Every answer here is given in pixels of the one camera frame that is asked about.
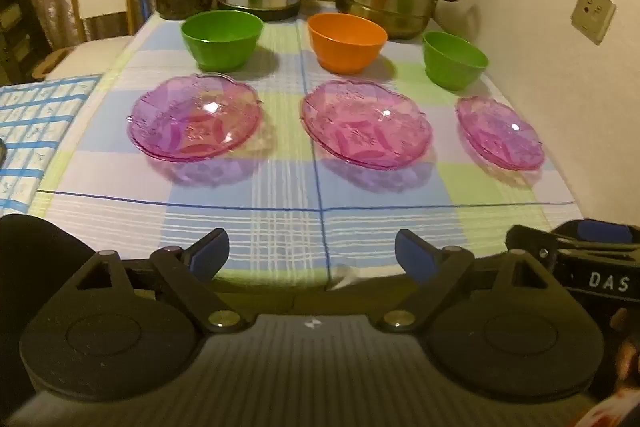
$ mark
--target translucent pink plate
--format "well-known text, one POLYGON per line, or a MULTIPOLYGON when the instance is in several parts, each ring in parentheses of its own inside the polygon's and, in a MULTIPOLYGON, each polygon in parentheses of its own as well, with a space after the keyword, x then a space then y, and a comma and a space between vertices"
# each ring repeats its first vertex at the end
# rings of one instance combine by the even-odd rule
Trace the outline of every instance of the translucent pink plate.
POLYGON ((369 169, 399 169, 424 155, 431 125, 405 96, 367 81, 332 80, 300 105, 307 134, 334 156, 369 169))
POLYGON ((536 131, 516 112, 492 98, 461 98, 458 121, 471 147, 488 162, 510 171, 534 171, 545 162, 536 131))
POLYGON ((242 145, 261 119, 251 87, 224 74, 192 74, 141 96, 127 118, 127 134, 151 158, 196 162, 242 145))

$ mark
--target screw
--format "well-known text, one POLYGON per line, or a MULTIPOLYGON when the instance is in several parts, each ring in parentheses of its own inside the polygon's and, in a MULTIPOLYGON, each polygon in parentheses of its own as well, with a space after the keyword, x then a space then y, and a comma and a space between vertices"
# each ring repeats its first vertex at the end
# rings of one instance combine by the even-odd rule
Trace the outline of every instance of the screw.
POLYGON ((415 315, 407 310, 393 310, 392 312, 385 313, 382 319, 389 325, 395 328, 402 328, 405 326, 411 326, 415 322, 415 315))
POLYGON ((218 310, 209 315, 209 322, 219 328, 235 326, 241 319, 240 315, 231 310, 218 310))

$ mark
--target wall plate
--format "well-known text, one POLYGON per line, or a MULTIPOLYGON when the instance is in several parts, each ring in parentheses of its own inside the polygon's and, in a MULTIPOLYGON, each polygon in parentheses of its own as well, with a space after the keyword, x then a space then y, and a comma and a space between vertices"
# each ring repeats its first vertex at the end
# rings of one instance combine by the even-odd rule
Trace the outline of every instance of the wall plate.
POLYGON ((615 11, 616 5, 610 0, 578 0, 571 24, 595 44, 600 44, 615 11))

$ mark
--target ribbed panel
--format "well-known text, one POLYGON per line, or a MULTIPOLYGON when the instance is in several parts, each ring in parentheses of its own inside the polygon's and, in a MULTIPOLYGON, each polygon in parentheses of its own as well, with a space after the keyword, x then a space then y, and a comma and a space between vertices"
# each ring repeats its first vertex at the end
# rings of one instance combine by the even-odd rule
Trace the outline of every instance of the ribbed panel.
POLYGON ((126 402, 78 404, 41 394, 12 418, 30 427, 567 427, 583 396, 516 405, 476 396, 440 375, 409 336, 366 317, 260 316, 209 339, 162 389, 126 402))

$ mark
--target wall socket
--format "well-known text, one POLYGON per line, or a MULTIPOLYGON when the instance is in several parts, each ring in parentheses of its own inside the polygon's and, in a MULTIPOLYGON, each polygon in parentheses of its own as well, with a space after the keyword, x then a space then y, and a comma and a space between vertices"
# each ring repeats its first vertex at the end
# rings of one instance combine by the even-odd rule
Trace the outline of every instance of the wall socket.
POLYGON ((595 44, 600 44, 616 11, 610 0, 578 0, 571 24, 595 44))

